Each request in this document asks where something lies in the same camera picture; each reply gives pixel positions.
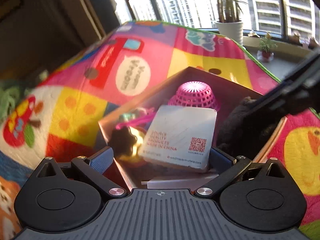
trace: colorful blanket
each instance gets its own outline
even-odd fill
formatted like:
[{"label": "colorful blanket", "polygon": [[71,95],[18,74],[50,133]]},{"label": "colorful blanket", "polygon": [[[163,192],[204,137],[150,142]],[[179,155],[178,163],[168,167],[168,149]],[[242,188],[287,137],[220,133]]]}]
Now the colorful blanket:
[{"label": "colorful blanket", "polygon": [[[227,37],[160,22],[126,23],[51,74],[1,125],[0,239],[18,232],[14,198],[42,158],[67,162],[101,149],[98,120],[188,66],[262,94],[279,81]],[[320,120],[306,110],[288,116],[269,154],[304,193],[301,230],[312,239],[320,236],[319,147]]]}]

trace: metal screw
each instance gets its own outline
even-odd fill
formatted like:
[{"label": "metal screw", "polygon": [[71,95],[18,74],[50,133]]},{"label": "metal screw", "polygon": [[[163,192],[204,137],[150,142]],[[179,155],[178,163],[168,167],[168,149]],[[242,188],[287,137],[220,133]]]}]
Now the metal screw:
[{"label": "metal screw", "polygon": [[197,193],[199,195],[203,195],[203,196],[207,196],[212,194],[212,189],[208,188],[208,187],[201,187],[197,189]]},{"label": "metal screw", "polygon": [[124,193],[124,189],[123,188],[119,188],[119,187],[114,187],[111,190],[109,190],[109,194],[113,195],[113,196],[120,196]]}]

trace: open box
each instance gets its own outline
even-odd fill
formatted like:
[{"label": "open box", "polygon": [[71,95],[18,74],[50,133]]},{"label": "open box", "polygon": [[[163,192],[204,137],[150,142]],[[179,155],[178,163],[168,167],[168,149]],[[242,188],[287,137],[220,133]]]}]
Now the open box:
[{"label": "open box", "polygon": [[[242,85],[231,82],[212,73],[193,67],[188,67],[178,72],[177,74],[171,76],[170,78],[166,79],[162,83],[148,90],[145,90],[141,94],[134,97],[131,101],[122,105],[118,109],[114,110],[113,112],[105,116],[102,120],[100,120],[99,125],[106,142],[108,142],[111,137],[112,131],[118,122],[119,115],[130,112],[131,110],[137,107],[154,107],[155,109],[158,109],[159,106],[168,102],[168,100],[173,95],[175,95],[178,87],[181,84],[189,81],[200,81],[208,84],[212,88],[216,100],[221,105],[220,110],[218,111],[215,125],[215,131],[212,141],[213,146],[215,146],[216,137],[221,125],[223,124],[223,121],[229,116],[232,110],[239,105],[240,101],[247,96],[250,96],[252,99],[258,99],[259,97],[261,97],[261,94],[253,90],[250,90]],[[253,160],[254,162],[266,161],[267,155],[272,149],[278,136],[280,135],[285,122],[286,118],[284,117],[279,122],[278,126],[274,130],[273,134],[271,135],[267,143],[257,154],[255,159]],[[137,181],[130,174],[129,170],[125,166],[121,165],[116,160],[115,163],[129,190],[137,187],[145,187],[141,185],[140,181]]]}]

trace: qr code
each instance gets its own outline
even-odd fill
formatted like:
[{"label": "qr code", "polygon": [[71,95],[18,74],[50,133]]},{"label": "qr code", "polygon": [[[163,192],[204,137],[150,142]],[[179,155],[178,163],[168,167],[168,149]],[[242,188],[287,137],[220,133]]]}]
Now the qr code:
[{"label": "qr code", "polygon": [[193,137],[191,139],[189,151],[196,151],[196,152],[203,153],[206,143],[207,143],[207,139]]}]

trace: yellow duck print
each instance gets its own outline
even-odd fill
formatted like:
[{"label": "yellow duck print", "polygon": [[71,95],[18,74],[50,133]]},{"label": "yellow duck print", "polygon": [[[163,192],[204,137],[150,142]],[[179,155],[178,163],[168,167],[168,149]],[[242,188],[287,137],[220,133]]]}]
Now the yellow duck print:
[{"label": "yellow duck print", "polygon": [[305,195],[320,195],[320,128],[292,130],[284,143],[285,166]]}]

